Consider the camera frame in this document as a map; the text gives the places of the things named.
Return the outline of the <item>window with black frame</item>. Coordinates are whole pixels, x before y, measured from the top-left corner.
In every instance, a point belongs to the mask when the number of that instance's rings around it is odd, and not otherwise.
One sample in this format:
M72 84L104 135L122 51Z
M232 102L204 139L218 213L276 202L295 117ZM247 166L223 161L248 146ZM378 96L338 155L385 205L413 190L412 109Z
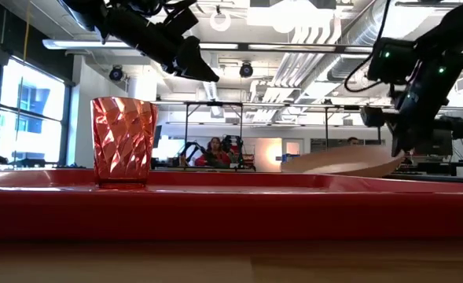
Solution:
M0 64L0 156L17 167L65 162L69 94L63 80L16 57Z

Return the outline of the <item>peach round plate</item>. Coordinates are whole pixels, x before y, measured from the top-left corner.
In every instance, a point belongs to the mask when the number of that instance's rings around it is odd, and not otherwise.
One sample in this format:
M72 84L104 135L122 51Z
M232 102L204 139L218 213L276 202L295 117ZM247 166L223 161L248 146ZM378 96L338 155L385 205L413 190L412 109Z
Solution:
M382 178L392 173L404 157L403 151L392 156L391 150L385 145L348 145L294 157L281 164L281 171Z

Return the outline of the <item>large black monitor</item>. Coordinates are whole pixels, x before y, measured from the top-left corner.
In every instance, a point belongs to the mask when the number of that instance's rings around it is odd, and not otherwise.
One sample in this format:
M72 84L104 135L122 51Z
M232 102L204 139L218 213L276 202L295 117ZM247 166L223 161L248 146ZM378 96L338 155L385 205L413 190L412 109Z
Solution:
M450 156L452 153L452 134L449 130L434 130L427 141L414 149L414 154L420 156Z

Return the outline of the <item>black rail with light strips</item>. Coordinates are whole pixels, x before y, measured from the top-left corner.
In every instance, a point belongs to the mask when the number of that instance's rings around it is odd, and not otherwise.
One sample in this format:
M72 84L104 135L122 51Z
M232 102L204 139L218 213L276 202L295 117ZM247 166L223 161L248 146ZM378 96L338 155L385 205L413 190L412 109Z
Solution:
M87 50L112 49L132 50L124 42L106 42L85 40L43 39L42 44L48 50ZM334 45L334 44L282 44L282 43L249 43L249 42L201 42L200 48L207 51L237 52L285 52L285 53L337 53L337 54L370 54L372 46Z

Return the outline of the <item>black background station frame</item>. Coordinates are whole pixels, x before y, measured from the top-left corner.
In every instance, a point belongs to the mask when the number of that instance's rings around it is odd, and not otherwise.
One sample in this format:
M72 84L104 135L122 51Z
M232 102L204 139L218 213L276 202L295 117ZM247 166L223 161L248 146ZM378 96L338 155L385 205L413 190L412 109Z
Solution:
M237 148L238 148L238 154L237 154L237 166L235 169L243 169L244 168L244 159L243 159L243 153L242 153L242 147L243 147L243 139L242 139L242 134L243 134L243 114L244 114L244 104L242 102L232 102L232 101L184 101L183 104L186 106L186 116L185 116L185 136L184 136L184 142L187 143L188 141L188 131L189 131L189 118L190 116L201 106L205 105L208 107L230 107L232 110L235 110L235 107L240 108L240 112L237 112L237 116L240 120L239 127L240 127L240 133L238 136L234 136L235 140L237 141Z
M348 110L348 111L357 111L359 112L360 109L362 108L361 105L325 105L324 106L324 114L325 114L325 148L329 148L329 110L334 109L335 111L337 110Z

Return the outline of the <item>red plastic tray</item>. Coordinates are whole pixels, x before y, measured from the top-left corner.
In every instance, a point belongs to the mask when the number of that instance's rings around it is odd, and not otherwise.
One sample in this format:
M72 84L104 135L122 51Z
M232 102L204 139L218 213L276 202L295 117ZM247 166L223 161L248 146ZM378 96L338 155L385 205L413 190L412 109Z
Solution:
M463 183L155 171L0 171L0 240L287 241L463 237Z

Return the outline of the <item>red faceted plastic cup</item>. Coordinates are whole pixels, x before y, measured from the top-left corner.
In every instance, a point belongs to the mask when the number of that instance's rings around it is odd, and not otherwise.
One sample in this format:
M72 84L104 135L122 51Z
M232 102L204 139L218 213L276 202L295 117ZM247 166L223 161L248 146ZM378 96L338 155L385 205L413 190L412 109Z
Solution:
M96 184L146 184L157 106L129 97L98 97L90 102L90 107Z

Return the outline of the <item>long ceiling light strip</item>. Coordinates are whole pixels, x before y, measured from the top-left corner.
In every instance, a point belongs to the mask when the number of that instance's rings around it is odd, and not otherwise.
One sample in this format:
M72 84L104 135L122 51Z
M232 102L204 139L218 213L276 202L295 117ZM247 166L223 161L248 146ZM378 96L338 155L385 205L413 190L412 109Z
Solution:
M204 105L204 106L237 106L241 108L336 108L345 110L359 110L366 106L395 111L393 105L331 105L331 104L293 104L293 103L259 103L259 102L233 102L233 101L154 101L155 105Z

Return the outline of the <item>silver ventilation duct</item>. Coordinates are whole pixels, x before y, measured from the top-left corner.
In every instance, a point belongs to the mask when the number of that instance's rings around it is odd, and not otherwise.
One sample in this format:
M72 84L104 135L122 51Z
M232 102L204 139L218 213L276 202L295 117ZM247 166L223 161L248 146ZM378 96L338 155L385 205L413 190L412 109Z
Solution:
M386 1L387 0L375 0L350 30L343 35L341 43L344 45L372 46L380 30ZM338 59L335 60L333 67L328 71L327 79L334 82L343 82L366 58L366 55L363 59L343 57L340 55Z

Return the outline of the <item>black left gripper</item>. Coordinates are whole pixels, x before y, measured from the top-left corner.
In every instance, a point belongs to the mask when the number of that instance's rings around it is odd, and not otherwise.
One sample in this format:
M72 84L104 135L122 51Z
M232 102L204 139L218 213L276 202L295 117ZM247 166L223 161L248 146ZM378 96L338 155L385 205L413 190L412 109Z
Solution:
M219 81L204 62L200 40L182 35L198 23L192 2L114 2L108 9L108 33L186 79Z

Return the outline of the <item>dark background desk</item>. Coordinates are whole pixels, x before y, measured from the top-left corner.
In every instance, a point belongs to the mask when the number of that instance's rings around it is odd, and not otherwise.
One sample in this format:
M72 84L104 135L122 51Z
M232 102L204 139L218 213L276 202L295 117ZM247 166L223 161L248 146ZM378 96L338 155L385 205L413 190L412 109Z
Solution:
M463 162L401 164L394 170L394 173L406 175L457 176L458 168L463 169Z

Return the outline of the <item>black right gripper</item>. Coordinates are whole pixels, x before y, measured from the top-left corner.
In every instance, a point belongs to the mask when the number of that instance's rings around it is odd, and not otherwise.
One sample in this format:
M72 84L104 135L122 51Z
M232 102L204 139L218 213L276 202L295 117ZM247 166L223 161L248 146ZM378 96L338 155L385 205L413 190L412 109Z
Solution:
M436 119L463 69L463 53L445 53L422 61L403 91L392 94L394 112L366 106L361 110L368 127L388 126L392 133L391 156L414 148L414 139L426 139L444 125Z

